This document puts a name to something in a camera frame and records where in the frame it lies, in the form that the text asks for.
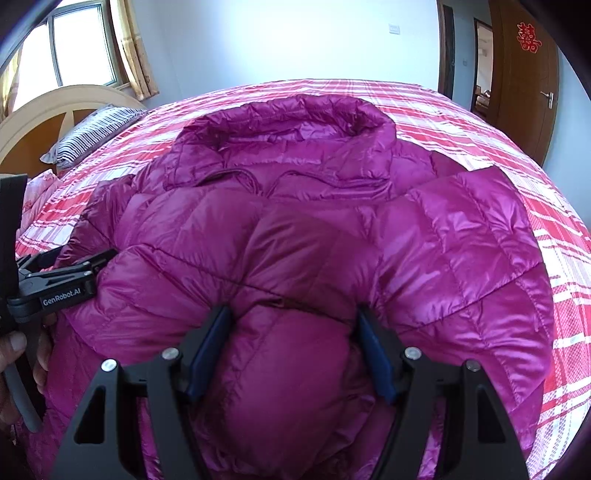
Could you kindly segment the person's left hand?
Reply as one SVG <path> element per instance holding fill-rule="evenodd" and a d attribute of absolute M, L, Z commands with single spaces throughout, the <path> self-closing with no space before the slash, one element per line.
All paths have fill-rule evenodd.
<path fill-rule="evenodd" d="M 57 316 L 51 314 L 42 321 L 42 327 L 38 338 L 36 360 L 33 367 L 33 378 L 37 390 L 44 394 L 45 384 L 49 371 L 49 359 L 53 349 L 52 327 L 57 321 Z M 1 374 L 17 359 L 25 354 L 27 339 L 24 333 L 11 332 L 1 337 Z M 1 378 L 1 430 L 7 431 L 16 423 L 20 414 L 11 398 L 4 378 Z"/>

